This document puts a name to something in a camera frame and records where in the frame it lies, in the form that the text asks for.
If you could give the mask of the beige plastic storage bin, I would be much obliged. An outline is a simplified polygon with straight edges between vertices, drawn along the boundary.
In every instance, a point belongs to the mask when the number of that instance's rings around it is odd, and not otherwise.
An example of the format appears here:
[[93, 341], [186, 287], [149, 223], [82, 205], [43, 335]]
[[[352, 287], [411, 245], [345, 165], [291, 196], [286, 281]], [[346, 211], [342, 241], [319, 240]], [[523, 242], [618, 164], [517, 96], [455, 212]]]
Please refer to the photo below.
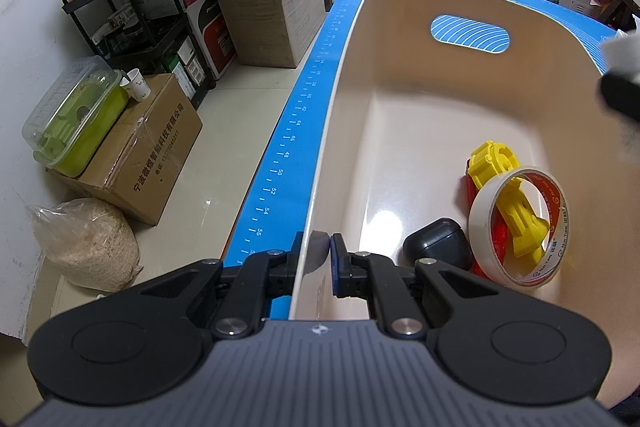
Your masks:
[[361, 0], [330, 90], [291, 317], [363, 319], [336, 299], [319, 233], [393, 259], [429, 223], [468, 217], [473, 150], [502, 143], [554, 176], [570, 236], [535, 296], [608, 336], [600, 401], [639, 384], [639, 155], [601, 102], [600, 42], [611, 31], [536, 0]]

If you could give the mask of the clear bag of grain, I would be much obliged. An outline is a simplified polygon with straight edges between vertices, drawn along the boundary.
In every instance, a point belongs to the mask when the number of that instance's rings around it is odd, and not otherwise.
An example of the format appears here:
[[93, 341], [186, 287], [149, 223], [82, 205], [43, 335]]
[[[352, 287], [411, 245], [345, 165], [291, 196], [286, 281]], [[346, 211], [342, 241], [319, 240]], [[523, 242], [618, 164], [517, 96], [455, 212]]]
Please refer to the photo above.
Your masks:
[[29, 205], [26, 211], [43, 254], [70, 283], [114, 293], [142, 270], [134, 231], [108, 202], [76, 198], [53, 208]]

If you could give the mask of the red plastic toy piece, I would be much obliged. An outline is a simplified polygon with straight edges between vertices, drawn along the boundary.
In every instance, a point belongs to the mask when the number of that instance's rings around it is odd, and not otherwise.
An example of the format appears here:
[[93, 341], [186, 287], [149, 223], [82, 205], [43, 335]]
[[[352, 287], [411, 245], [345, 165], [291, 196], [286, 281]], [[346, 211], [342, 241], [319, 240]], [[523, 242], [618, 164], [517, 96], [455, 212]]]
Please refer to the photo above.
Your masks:
[[[475, 186], [475, 183], [468, 174], [465, 175], [464, 181], [466, 199], [468, 200], [469, 207], [472, 207], [474, 199], [478, 193], [478, 188]], [[503, 263], [504, 258], [506, 257], [506, 251], [508, 250], [510, 236], [506, 222], [504, 222], [503, 217], [500, 215], [498, 210], [494, 210], [492, 212], [490, 231], [492, 246], [494, 246], [496, 257], [500, 263]]]

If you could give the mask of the yellow plastic toy piece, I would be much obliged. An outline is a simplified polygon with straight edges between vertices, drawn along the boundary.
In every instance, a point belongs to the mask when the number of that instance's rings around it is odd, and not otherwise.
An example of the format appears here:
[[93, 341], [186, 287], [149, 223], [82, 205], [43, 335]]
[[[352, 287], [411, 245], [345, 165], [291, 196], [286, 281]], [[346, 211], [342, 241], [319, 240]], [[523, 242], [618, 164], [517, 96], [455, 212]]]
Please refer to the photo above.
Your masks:
[[[520, 167], [520, 161], [506, 144], [486, 141], [477, 147], [466, 164], [468, 174], [480, 191], [500, 173]], [[497, 208], [509, 230], [514, 257], [538, 263], [544, 255], [542, 243], [550, 225], [539, 218], [521, 189], [522, 179], [512, 178], [497, 198]]]

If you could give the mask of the white tape roll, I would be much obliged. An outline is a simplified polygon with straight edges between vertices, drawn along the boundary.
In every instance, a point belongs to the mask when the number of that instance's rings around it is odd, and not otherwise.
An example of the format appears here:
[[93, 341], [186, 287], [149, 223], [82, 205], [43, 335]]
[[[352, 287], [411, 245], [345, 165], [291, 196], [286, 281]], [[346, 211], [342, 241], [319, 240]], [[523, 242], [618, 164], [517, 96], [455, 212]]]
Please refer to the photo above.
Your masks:
[[[491, 237], [491, 218], [498, 196], [510, 181], [522, 178], [536, 187], [550, 218], [549, 243], [536, 269], [525, 277], [512, 277], [499, 261]], [[560, 269], [570, 236], [570, 212], [561, 185], [550, 173], [520, 167], [491, 178], [476, 195], [468, 220], [469, 243], [480, 269], [495, 283], [511, 289], [538, 288], [548, 284]]]

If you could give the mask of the black earbuds case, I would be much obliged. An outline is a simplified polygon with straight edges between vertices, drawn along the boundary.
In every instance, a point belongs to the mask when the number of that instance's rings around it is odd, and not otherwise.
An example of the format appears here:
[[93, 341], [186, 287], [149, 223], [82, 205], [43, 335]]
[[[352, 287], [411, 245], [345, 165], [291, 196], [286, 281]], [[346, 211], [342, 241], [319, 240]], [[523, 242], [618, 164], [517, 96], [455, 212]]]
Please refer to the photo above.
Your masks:
[[412, 265], [420, 259], [433, 258], [469, 271], [473, 264], [469, 241], [458, 222], [450, 218], [439, 218], [408, 235], [401, 251]]

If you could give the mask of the brown cardboard box on floor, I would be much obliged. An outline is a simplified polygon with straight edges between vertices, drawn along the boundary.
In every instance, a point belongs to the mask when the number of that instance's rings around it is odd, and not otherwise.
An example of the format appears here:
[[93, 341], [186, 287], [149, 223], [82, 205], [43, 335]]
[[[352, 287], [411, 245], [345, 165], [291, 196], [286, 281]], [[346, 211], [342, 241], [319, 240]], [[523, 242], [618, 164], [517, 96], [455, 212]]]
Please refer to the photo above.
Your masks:
[[149, 98], [128, 103], [80, 176], [51, 174], [78, 194], [157, 225], [203, 124], [174, 75], [146, 82]]

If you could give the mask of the blue silicone baking mat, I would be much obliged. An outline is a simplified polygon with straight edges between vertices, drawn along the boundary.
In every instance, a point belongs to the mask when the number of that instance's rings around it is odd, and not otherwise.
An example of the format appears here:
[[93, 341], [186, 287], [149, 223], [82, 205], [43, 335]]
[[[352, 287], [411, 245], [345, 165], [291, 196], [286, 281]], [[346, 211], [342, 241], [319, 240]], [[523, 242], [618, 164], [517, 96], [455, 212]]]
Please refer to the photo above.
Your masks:
[[[336, 0], [323, 24], [248, 192], [227, 255], [232, 262], [257, 251], [286, 248], [297, 233], [305, 238], [330, 90], [360, 1]], [[293, 295], [274, 304], [273, 317], [294, 319]]]

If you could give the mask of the green plastic lidded container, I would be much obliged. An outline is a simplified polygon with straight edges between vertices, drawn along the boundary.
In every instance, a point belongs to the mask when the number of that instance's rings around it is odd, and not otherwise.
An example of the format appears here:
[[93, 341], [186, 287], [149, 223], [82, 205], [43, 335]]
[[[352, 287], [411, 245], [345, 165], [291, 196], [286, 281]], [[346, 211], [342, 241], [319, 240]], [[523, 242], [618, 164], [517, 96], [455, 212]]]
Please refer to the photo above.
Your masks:
[[63, 70], [22, 128], [39, 164], [77, 178], [125, 110], [122, 72], [102, 57], [85, 57]]

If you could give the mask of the white paper cup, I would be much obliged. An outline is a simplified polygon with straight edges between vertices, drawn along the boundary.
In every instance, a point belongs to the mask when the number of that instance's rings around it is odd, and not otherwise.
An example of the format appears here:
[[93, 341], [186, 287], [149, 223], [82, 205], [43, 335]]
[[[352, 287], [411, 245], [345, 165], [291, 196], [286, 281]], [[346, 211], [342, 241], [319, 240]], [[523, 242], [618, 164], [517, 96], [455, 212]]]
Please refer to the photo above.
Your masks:
[[129, 98], [136, 102], [142, 102], [151, 95], [151, 88], [138, 68], [125, 72], [119, 81], [119, 87], [124, 89]]

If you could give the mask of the red white appliance box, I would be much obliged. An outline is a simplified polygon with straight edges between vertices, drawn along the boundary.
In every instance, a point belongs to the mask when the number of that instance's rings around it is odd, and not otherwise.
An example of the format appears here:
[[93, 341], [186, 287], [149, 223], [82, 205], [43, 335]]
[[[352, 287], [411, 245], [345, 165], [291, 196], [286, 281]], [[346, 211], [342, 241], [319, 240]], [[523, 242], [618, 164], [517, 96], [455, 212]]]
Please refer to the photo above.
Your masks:
[[235, 58], [235, 49], [218, 0], [182, 0], [195, 38], [216, 80]]

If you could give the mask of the black metal shelf rack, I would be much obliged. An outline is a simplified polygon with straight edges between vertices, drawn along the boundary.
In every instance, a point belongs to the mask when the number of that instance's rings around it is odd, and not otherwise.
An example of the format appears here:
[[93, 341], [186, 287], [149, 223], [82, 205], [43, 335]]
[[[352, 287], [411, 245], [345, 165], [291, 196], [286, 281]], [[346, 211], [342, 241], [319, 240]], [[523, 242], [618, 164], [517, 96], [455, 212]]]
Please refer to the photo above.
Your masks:
[[63, 0], [62, 9], [114, 69], [175, 75], [195, 107], [216, 87], [183, 0]]

